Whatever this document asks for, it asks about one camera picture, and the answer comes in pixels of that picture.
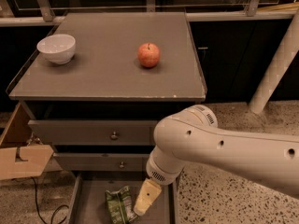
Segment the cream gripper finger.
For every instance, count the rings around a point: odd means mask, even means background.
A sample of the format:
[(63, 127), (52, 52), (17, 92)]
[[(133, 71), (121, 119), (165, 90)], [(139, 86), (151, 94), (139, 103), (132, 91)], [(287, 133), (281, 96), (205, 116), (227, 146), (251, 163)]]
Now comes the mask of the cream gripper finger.
[(161, 192), (162, 188), (159, 184), (146, 178), (135, 200), (134, 212), (138, 216), (144, 216)]

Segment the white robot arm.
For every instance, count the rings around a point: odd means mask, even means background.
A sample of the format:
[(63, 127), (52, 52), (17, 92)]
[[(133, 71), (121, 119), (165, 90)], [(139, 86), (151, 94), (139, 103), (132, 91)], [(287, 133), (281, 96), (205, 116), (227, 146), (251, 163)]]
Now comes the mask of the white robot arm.
[(218, 127), (215, 114), (193, 105), (160, 120), (134, 211), (143, 216), (188, 162), (208, 164), (292, 196), (299, 195), (299, 137)]

